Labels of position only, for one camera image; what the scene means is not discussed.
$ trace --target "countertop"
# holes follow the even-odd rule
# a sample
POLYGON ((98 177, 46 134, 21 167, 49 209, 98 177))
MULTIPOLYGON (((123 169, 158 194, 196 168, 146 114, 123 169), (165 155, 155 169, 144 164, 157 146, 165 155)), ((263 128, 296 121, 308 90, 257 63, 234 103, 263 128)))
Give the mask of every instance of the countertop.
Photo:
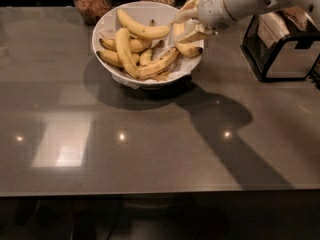
POLYGON ((248 22, 147 91, 112 79, 75 8, 0 8, 0 195, 319 189, 319 92, 260 82, 248 22))

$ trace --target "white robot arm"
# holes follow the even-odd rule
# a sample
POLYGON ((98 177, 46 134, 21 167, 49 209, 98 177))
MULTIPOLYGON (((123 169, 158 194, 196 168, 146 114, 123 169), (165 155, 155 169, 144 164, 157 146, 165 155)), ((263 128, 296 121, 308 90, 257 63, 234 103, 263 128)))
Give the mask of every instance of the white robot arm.
MULTIPOLYGON (((197 18, 207 29, 223 31, 246 16, 294 5, 301 7, 320 27, 320 0, 200 0, 197 9, 189 15, 197 18)), ((176 18, 175 22, 184 20, 176 18)))

